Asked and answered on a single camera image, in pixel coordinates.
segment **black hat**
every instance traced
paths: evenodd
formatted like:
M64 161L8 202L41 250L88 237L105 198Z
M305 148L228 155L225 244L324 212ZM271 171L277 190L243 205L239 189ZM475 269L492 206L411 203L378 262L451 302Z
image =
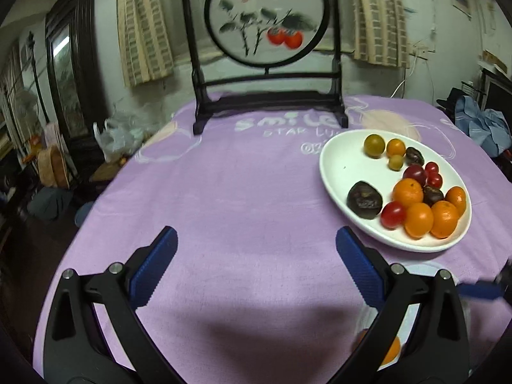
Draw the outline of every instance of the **black hat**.
M436 100L437 103L442 106L443 108L449 109L449 110L455 110L455 104L459 100L460 97L464 97L467 94L459 88L452 88L450 91L450 95L448 95L448 98L446 100Z

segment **dark wooden door frame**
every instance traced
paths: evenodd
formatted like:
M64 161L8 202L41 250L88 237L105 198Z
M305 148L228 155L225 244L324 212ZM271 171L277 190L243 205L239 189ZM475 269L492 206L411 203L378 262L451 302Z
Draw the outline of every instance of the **dark wooden door frame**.
M55 79L52 40L67 25L70 29L71 60L76 92L84 114L85 125L89 131L89 136L85 137L93 135L94 122L101 126L108 117L96 55L94 0L57 0L46 15L46 58L53 104L59 119L60 130L66 142L71 141L71 137L67 125L65 125L66 120Z

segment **painted leaf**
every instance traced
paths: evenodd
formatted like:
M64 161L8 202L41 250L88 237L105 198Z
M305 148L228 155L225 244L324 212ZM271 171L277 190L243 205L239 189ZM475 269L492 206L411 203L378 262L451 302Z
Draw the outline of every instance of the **painted leaf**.
M222 8L222 10L226 10L227 12L230 12L233 10L233 3L229 0L221 0L219 3L219 7Z
M242 23L249 23L251 20L256 20L258 15L255 12L243 12L240 14L240 21Z
M293 12L283 18L281 25L291 30L300 30L301 32L312 32L316 29L313 20L300 12Z
M234 21L230 21L221 26L219 29L220 33L230 32L231 30L236 30L236 23Z
M277 18L277 13L274 10L269 10L268 8L262 8L261 15L268 20L275 20Z

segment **dark floor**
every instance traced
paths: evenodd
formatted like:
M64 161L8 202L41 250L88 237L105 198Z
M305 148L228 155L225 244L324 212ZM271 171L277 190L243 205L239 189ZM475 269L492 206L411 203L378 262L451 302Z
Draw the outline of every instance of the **dark floor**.
M39 313L53 274L78 228L71 204L54 222L19 219L0 260L8 268L0 290L0 317L24 357L31 362Z

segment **plate rim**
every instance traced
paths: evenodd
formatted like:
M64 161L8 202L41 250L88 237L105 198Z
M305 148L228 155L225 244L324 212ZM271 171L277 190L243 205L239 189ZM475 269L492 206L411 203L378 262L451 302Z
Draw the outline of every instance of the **plate rim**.
M352 132L370 132L370 133L373 132L374 134L379 134L379 135L381 135L381 133L383 133L383 134L385 133L386 136L389 135L389 136L391 136L391 138L400 138L401 140L404 140L404 141L412 141L414 143L421 144L422 146L426 147L430 151L434 152L434 154L437 157L439 157L439 159L441 159L445 164L447 164L455 172L455 174L459 177L460 181L462 182L461 187L466 192L466 202L467 202L466 212L469 211L469 221L468 221L468 224L465 227L464 231L460 234L460 236L446 244L443 244L443 245L440 245L437 247L424 247L424 246L419 246L419 245L407 244L407 243L404 243L404 242L401 242L398 240L393 240L393 239L389 238L388 236L385 236L382 233L380 233L379 231L375 230L371 226L368 226L368 225L362 223L359 220L359 217L350 208L348 208L345 203L337 200L336 199L337 195L334 194L334 189L331 187L329 182L327 182L327 180L326 180L326 174L325 174L325 170L324 170L324 153L334 139L344 137L345 134L349 134ZM448 162L448 160L441 157L441 155L437 151L424 145L422 142L419 142L410 137L404 136L403 134L389 132L387 130L364 129L364 128L348 130L348 131L344 131L340 134L337 134L336 136L329 139L329 141L323 146L322 151L320 152L320 158L319 158L318 163L319 163L320 175L321 175L324 187L326 188L327 193L329 193L329 196L331 197L332 201L334 201L334 203L336 203L336 206L343 212L344 215L346 215L346 217L350 220L350 222L355 224L359 229L361 229L362 231L367 233L372 238L375 238L376 240L378 240L386 245L389 245L390 247L398 248L400 250L405 250L405 251L413 251L413 252L423 252L423 253L440 252L440 251L445 251L445 250L448 250L449 248L452 248L455 244L457 244L460 240L462 240L468 232L468 229L471 225L471 221L473 218L473 207L471 204L471 198L469 196L468 188L466 187L464 180L462 179L462 177L460 177L459 172L457 172L453 168L453 166Z

